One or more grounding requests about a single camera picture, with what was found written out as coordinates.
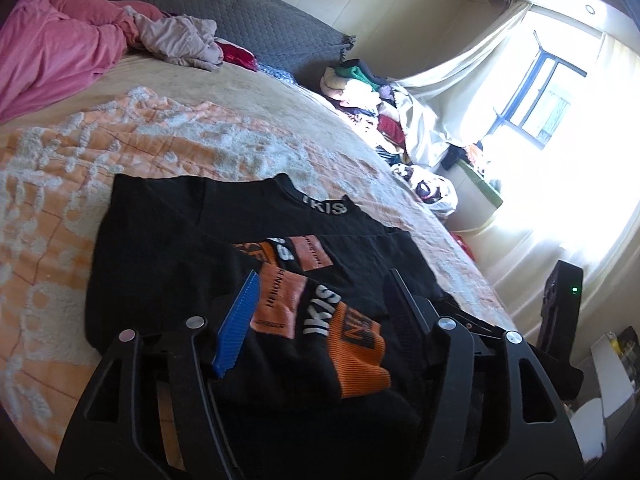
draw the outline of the pile of clothes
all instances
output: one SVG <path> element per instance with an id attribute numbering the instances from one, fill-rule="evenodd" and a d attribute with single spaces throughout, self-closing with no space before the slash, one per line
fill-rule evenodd
<path id="1" fill-rule="evenodd" d="M 320 90 L 431 212 L 445 220 L 456 210 L 458 196 L 450 180 L 412 164 L 394 88 L 386 79 L 373 75 L 363 60 L 350 59 L 326 69 Z"/>
<path id="2" fill-rule="evenodd" d="M 375 76 L 363 60 L 350 59 L 328 67 L 320 90 L 390 166 L 409 162 L 394 90 L 386 79 Z"/>

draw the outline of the plastic bag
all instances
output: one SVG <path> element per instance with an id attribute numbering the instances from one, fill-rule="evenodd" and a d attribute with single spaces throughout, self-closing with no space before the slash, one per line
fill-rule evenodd
<path id="1" fill-rule="evenodd" d="M 427 208 L 441 220 L 458 207 L 456 189 L 448 178 L 431 173 L 420 166 L 395 164 L 392 173 L 409 184 Z"/>

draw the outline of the pink clothing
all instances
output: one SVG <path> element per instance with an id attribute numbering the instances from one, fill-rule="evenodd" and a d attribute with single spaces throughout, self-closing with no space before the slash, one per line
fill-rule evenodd
<path id="1" fill-rule="evenodd" d="M 147 2 L 139 2 L 137 0 L 120 0 L 114 1 L 113 3 L 123 8 L 129 6 L 138 14 L 148 17 L 153 22 L 169 16 L 162 12 L 162 10 L 158 9 L 155 5 L 148 4 Z"/>
<path id="2" fill-rule="evenodd" d="M 0 123 L 88 88 L 137 36 L 107 0 L 19 0 L 0 30 Z"/>

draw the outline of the white box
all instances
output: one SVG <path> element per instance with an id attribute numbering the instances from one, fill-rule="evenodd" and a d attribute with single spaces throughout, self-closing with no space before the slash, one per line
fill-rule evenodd
<path id="1" fill-rule="evenodd" d="M 607 336 L 602 336 L 591 346 L 591 355 L 600 385 L 607 442 L 612 442 L 634 410 L 634 389 Z"/>
<path id="2" fill-rule="evenodd" d="M 602 416 L 602 399 L 596 397 L 581 407 L 570 419 L 585 462 L 600 458 L 607 449 L 606 428 Z"/>

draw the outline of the window frame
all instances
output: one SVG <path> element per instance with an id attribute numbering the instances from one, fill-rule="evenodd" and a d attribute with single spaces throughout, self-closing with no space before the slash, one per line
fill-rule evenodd
<path id="1" fill-rule="evenodd" d="M 587 73 L 583 69 L 581 69 L 580 67 L 575 66 L 573 63 L 570 63 L 567 60 L 565 60 L 565 59 L 563 59 L 561 57 L 555 56 L 554 54 L 552 54 L 549 51 L 545 50 L 542 47 L 542 45 L 540 44 L 540 40 L 538 39 L 538 35 L 535 32 L 533 34 L 534 34 L 534 36 L 536 38 L 536 41 L 538 42 L 538 53 L 536 54 L 536 57 L 534 58 L 533 62 L 531 63 L 531 66 L 529 67 L 529 70 L 527 71 L 527 75 L 524 76 L 524 79 L 522 80 L 522 83 L 520 83 L 520 85 L 518 86 L 518 89 L 516 90 L 516 92 L 513 95 L 513 97 L 511 97 L 511 99 L 510 99 L 509 103 L 506 105 L 504 111 L 502 113 L 500 113 L 497 110 L 495 110 L 495 108 L 494 108 L 494 112 L 496 114 L 496 118 L 495 118 L 495 121 L 492 124 L 492 126 L 489 128 L 489 131 L 487 132 L 486 136 L 490 136 L 500 126 L 505 125 L 505 126 L 510 127 L 510 129 L 513 130 L 514 132 L 516 132 L 516 133 L 520 134 L 521 136 L 523 136 L 525 139 L 527 139 L 529 142 L 531 142 L 534 146 L 536 146 L 537 149 L 542 150 L 545 147 L 545 145 L 542 142 L 540 142 L 539 140 L 537 140 L 529 132 L 525 131 L 523 129 L 523 126 L 524 126 L 525 122 L 527 121 L 527 119 L 529 119 L 529 116 L 531 115 L 533 110 L 535 110 L 536 105 L 538 104 L 538 102 L 540 102 L 540 98 L 544 94 L 544 92 L 546 90 L 546 87 L 548 86 L 549 82 L 551 81 L 551 78 L 554 76 L 554 73 L 556 72 L 556 68 L 558 68 L 558 65 L 562 64 L 565 67 L 567 67 L 567 68 L 573 70 L 574 72 L 578 73 L 582 77 L 586 77 Z M 525 115 L 522 118 L 522 120 L 520 121 L 520 123 L 519 124 L 512 123 L 511 119 L 513 118 L 513 116 L 515 115 L 516 111 L 518 110 L 518 108 L 522 104 L 522 101 L 524 100 L 524 98 L 526 97 L 527 93 L 529 92 L 529 90 L 533 86 L 533 83 L 535 83 L 536 78 L 538 77 L 538 74 L 540 74 L 540 71 L 542 70 L 542 67 L 544 66 L 545 61 L 547 59 L 550 59 L 551 61 L 553 61 L 554 65 L 552 66 L 551 71 L 547 75 L 544 84 L 542 85 L 542 87 L 538 91 L 538 94 L 536 95 L 536 98 L 534 99 L 533 103 L 531 104 L 531 106 L 529 107 L 527 112 L 525 113 Z"/>

